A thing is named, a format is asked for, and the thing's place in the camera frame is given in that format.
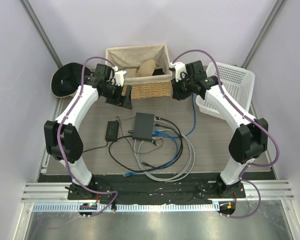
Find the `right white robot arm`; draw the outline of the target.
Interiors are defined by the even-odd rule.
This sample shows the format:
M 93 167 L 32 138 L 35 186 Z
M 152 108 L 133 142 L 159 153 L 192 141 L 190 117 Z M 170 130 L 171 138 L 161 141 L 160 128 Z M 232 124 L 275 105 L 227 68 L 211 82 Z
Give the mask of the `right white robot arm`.
M 255 117 L 245 111 L 219 83 L 215 75 L 207 76 L 200 60 L 184 64 L 169 64 L 173 99 L 184 100 L 196 94 L 211 104 L 229 124 L 233 135 L 228 145 L 230 159 L 216 178 L 216 193 L 223 198 L 231 196 L 238 187 L 246 167 L 254 162 L 268 145 L 267 135 L 245 117 Z

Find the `black network switch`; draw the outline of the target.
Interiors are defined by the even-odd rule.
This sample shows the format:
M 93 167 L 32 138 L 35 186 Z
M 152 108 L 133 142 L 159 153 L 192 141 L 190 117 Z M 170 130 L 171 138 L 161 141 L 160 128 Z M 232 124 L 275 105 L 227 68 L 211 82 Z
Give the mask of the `black network switch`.
M 137 112 L 135 115 L 132 138 L 139 141 L 153 140 L 155 115 Z

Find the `white plastic perforated basket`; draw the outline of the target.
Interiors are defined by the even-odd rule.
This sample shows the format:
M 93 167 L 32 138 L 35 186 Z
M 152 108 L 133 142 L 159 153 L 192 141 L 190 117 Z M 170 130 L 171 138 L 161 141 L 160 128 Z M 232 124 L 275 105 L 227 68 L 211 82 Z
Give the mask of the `white plastic perforated basket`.
M 216 64 L 222 85 L 231 97 L 248 112 L 251 106 L 255 74 L 252 71 L 238 66 L 221 62 L 216 62 Z M 217 76 L 217 71 L 213 62 L 209 63 L 206 74 L 208 77 Z M 224 120 L 219 112 L 200 96 L 196 97 L 195 103 L 199 107 L 201 113 Z

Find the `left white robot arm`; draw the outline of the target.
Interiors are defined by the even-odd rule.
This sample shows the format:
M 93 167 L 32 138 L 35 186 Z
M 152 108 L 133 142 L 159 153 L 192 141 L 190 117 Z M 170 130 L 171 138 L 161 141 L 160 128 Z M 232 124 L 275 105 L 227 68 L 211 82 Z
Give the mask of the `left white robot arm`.
M 97 193 L 93 174 L 83 160 L 84 144 L 78 129 L 90 107 L 104 97 L 107 104 L 132 109 L 131 86 L 125 94 L 125 76 L 127 71 L 106 64 L 97 64 L 90 76 L 84 72 L 80 84 L 66 109 L 54 121 L 44 124 L 44 137 L 47 153 L 59 161 L 68 171 L 72 191 L 79 191 L 83 198 L 90 200 Z

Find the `wicker basket with liner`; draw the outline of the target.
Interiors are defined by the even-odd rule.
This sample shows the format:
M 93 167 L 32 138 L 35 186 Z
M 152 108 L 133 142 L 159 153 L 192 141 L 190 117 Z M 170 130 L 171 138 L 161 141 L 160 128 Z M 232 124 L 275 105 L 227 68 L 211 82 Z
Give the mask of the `wicker basket with liner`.
M 106 58 L 119 70 L 126 71 L 124 90 L 132 86 L 132 99 L 170 97 L 172 72 L 166 44 L 112 47 Z

